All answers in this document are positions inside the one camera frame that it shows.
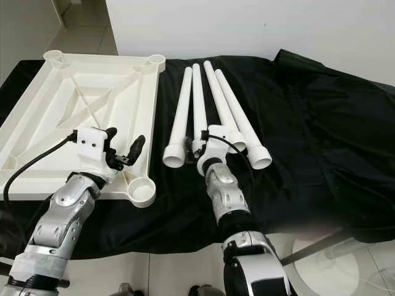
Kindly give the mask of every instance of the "white pvc pipe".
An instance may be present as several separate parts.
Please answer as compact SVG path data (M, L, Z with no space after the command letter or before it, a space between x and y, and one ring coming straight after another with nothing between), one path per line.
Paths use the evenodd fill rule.
M227 79L223 75L222 71L219 69L215 71L215 75L217 76L218 82L221 85L222 91L228 102L233 117L236 120L237 126L246 140L246 145L248 150L247 157L249 159L251 166L255 170L260 170L262 168L269 166L272 163L272 157L270 156L269 151L260 143L257 134L252 128L235 94L230 88Z
M200 74L200 66L193 64L192 66L193 81L193 129L194 139L192 142L192 152L195 154L202 149L205 141L201 140L202 131L207 129L206 108L204 107L202 77Z
M209 80L210 89L212 96L214 98L215 106L217 107L217 112L220 116L221 124L225 125L230 132L230 142L236 146L240 151L246 148L246 142L243 138L242 133L238 130L236 126L235 119L229 109L227 100L223 96L221 86L218 83L217 77L215 77L214 69L211 63L207 60L203 63L204 70L206 71L207 79ZM236 153L233 149L229 150L230 153Z
M186 67L172 133L163 153L163 163L170 168L182 167L185 162L185 135L188 121L189 95L191 94L192 68Z

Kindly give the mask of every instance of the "pipe end cap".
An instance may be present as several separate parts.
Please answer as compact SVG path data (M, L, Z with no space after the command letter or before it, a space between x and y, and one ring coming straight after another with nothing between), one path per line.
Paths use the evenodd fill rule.
M272 156L264 146L259 145L247 149L247 158L254 170L261 170L272 163Z
M185 162L185 149L182 145L168 145L163 152L163 163L169 168L179 168Z

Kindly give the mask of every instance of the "white wall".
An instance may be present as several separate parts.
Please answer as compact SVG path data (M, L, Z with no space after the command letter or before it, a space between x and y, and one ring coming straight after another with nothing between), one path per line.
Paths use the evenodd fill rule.
M42 58L60 28L51 0L0 0L0 84L20 60Z
M394 0L107 0L120 55L252 55L280 48L395 84Z

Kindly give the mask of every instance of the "white plastic bracket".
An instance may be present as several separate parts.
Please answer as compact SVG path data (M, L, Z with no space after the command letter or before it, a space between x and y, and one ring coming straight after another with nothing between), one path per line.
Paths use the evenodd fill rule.
M117 170L107 165L104 141L107 133L97 128L81 127L77 133L78 156L81 162L81 170L103 177L111 183Z
M210 125L208 127L209 134L218 136L224 140L229 141L228 128L223 125ZM204 176L203 164L210 158L219 158L223 164L227 164L226 156L229 150L227 143L218 139L209 138L206 142L206 149L202 156L197 161L197 170L200 175Z

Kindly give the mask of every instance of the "square plastic tray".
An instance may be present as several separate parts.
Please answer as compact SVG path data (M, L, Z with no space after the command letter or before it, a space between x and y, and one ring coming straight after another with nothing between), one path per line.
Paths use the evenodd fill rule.
M137 162L106 186L102 199L147 206L156 187L148 178L162 55L124 57L49 51L45 63L0 128L0 189L22 165L79 126L118 129L112 147L127 154L140 135L146 143ZM11 185L12 200L43 200L64 185L80 164L72 142L31 166Z

